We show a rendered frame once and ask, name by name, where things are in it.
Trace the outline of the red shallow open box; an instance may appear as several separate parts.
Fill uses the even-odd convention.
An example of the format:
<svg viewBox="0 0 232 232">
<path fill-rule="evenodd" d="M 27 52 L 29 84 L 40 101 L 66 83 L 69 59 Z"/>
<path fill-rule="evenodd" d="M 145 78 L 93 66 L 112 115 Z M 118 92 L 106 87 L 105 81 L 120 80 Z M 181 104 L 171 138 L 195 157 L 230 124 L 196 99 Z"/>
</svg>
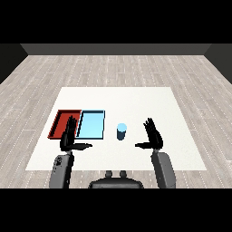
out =
<svg viewBox="0 0 232 232">
<path fill-rule="evenodd" d="M 59 140 L 66 129 L 66 124 L 69 118 L 73 117 L 78 121 L 81 112 L 81 110 L 59 110 L 54 118 L 53 125 L 48 134 L 48 139 Z"/>
</svg>

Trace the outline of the dark grey robot body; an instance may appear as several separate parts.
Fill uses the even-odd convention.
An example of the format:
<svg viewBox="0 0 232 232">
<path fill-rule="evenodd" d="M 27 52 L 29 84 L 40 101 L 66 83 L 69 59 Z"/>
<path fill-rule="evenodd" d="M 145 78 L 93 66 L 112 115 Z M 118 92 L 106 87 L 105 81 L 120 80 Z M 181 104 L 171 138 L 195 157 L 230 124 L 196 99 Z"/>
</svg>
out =
<svg viewBox="0 0 232 232">
<path fill-rule="evenodd" d="M 107 170 L 103 179 L 92 181 L 89 189 L 143 189 L 140 181 L 129 179 L 125 170 L 120 171 L 120 176 L 114 178 L 112 171 Z"/>
</svg>

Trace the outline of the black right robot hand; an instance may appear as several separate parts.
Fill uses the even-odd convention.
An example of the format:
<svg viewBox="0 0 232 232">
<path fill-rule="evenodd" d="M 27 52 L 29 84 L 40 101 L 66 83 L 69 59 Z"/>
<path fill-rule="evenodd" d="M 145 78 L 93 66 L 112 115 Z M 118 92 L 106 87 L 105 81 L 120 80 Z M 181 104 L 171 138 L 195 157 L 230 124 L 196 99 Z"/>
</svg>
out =
<svg viewBox="0 0 232 232">
<path fill-rule="evenodd" d="M 148 118 L 144 123 L 145 131 L 148 135 L 148 142 L 137 143 L 136 147 L 142 149 L 161 150 L 163 148 L 163 139 L 157 131 L 155 123 L 152 118 Z"/>
</svg>

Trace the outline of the small blue can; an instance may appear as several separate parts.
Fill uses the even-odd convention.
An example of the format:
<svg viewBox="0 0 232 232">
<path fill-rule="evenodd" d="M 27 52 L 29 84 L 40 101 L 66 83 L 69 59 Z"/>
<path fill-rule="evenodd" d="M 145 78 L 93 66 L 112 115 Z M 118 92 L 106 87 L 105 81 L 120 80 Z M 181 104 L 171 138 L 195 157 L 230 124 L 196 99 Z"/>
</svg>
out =
<svg viewBox="0 0 232 232">
<path fill-rule="evenodd" d="M 125 138 L 127 126 L 125 123 L 119 123 L 117 126 L 117 139 L 123 140 Z"/>
</svg>

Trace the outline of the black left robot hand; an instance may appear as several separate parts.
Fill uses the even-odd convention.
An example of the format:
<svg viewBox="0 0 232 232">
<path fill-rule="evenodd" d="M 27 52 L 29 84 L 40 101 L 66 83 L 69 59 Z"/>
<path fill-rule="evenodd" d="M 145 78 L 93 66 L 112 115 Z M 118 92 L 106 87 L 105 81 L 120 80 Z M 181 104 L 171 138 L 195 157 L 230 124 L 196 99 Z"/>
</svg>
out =
<svg viewBox="0 0 232 232">
<path fill-rule="evenodd" d="M 70 116 L 65 127 L 65 131 L 62 134 L 60 140 L 61 151 L 71 151 L 71 150 L 85 150 L 90 148 L 92 145 L 89 143 L 75 143 L 75 130 L 76 130 L 77 120 Z"/>
</svg>

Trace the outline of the light blue shallow open box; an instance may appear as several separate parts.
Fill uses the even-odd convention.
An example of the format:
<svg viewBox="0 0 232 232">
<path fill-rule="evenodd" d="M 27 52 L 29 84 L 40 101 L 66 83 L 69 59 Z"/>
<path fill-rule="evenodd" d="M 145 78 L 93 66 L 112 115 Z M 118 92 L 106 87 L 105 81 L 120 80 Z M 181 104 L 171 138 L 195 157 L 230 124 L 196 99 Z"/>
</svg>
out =
<svg viewBox="0 0 232 232">
<path fill-rule="evenodd" d="M 104 110 L 83 110 L 76 131 L 77 140 L 102 140 L 104 133 Z"/>
</svg>

